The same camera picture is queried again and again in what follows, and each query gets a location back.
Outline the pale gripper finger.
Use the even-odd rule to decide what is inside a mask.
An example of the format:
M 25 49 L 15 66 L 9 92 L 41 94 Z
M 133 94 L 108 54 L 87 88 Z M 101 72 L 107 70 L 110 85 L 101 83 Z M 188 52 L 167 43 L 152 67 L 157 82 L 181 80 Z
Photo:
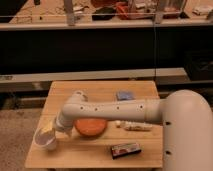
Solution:
M 41 129 L 42 133 L 50 132 L 53 130 L 53 122 L 49 122 L 45 127 Z
M 65 134 L 66 134 L 68 137 L 71 137 L 71 136 L 72 136 L 72 130 L 66 130 L 66 131 L 65 131 Z

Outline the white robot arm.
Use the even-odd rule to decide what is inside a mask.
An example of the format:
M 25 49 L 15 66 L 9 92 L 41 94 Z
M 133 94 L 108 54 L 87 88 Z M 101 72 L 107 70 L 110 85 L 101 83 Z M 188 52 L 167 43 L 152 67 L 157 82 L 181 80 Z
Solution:
M 213 171 L 213 112 L 198 93 L 179 90 L 165 99 L 89 102 L 77 91 L 65 102 L 46 133 L 52 148 L 56 131 L 68 132 L 80 118 L 104 118 L 163 125 L 163 171 Z

